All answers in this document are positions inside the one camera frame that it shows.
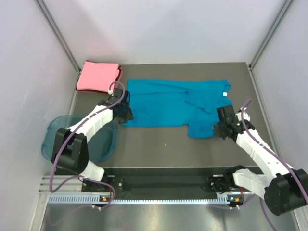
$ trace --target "white wall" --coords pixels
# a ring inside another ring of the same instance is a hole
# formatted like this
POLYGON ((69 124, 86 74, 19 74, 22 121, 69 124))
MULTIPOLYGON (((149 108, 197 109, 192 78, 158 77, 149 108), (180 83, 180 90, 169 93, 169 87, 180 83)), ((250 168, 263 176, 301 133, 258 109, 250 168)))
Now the white wall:
POLYGON ((0 229, 27 229, 52 119, 68 110, 77 74, 33 0, 1 1, 0 229))
POLYGON ((308 171, 308 1, 296 0, 255 67, 282 156, 308 171))
POLYGON ((284 0, 44 0, 79 66, 250 63, 284 0))

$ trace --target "reflective gray floor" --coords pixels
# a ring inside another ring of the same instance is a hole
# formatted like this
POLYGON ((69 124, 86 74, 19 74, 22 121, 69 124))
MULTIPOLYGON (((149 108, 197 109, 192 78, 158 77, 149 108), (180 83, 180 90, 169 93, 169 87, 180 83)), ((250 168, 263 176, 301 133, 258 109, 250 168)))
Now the reflective gray floor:
MULTIPOLYGON (((270 143, 246 63, 219 64, 147 64, 124 65, 122 82, 128 79, 219 80, 231 84, 228 94, 234 109, 248 98, 251 122, 263 140, 270 143)), ((78 93, 74 114, 86 115, 103 98, 102 94, 78 93)), ((128 128, 119 126, 118 145, 102 167, 232 167, 255 166, 250 157, 232 140, 218 137, 193 139, 187 126, 176 128, 128 128)))
MULTIPOLYGON (((52 205, 51 222, 57 222, 78 205, 52 205)), ((279 231, 296 231, 293 213, 279 217, 267 210, 279 231)), ((99 212, 82 208, 63 223, 51 227, 46 219, 41 231, 271 231, 255 197, 240 210, 206 205, 113 205, 99 212)))

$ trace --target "blue t-shirt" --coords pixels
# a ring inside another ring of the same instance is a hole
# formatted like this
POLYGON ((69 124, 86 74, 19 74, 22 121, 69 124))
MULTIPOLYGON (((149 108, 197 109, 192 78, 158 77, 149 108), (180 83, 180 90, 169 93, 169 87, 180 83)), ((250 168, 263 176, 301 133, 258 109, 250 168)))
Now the blue t-shirt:
POLYGON ((178 127, 188 125, 188 136, 214 136, 219 122, 216 109, 232 104, 226 80, 168 81, 129 80, 130 107, 134 119, 130 127, 178 127))

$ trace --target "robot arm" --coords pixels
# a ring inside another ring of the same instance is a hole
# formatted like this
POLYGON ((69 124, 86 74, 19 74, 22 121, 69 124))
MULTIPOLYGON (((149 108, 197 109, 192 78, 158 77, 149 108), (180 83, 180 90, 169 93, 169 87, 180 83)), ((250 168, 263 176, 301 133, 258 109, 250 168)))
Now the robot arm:
POLYGON ((81 123, 83 123, 62 152, 57 167, 69 170, 77 175, 82 175, 92 180, 101 181, 104 175, 104 170, 89 160, 88 141, 105 124, 115 118, 117 118, 120 123, 133 119, 133 115, 129 107, 128 91, 125 91, 124 98, 119 104, 106 109, 106 107, 117 102, 122 93, 122 89, 115 89, 114 93, 108 100, 99 102, 94 110, 79 123, 69 127, 68 129, 59 129, 56 133, 54 141, 51 158, 52 163, 54 163, 62 144, 71 134, 71 131, 75 130, 81 123))
MULTIPOLYGON (((231 138, 243 148, 259 166, 264 175, 257 175, 243 166, 228 169, 224 179, 229 188, 244 187, 265 200, 268 208, 275 215, 294 210, 306 205, 298 185, 282 163, 270 155, 263 146, 270 147, 261 139, 257 130, 249 122, 250 117, 244 112, 248 131, 259 141, 256 143, 245 131, 241 112, 235 114, 232 105, 217 109, 220 122, 214 126, 216 133, 223 139, 231 138)), ((308 175, 302 169, 294 170, 306 192, 308 175)))

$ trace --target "pink towel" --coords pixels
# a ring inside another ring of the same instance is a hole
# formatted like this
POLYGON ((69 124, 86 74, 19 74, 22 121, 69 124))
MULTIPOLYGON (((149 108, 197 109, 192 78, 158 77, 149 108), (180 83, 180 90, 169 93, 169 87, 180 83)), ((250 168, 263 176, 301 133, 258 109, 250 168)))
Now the pink towel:
POLYGON ((123 71, 119 64, 85 62, 77 83, 77 91, 108 92, 113 81, 120 81, 123 71))

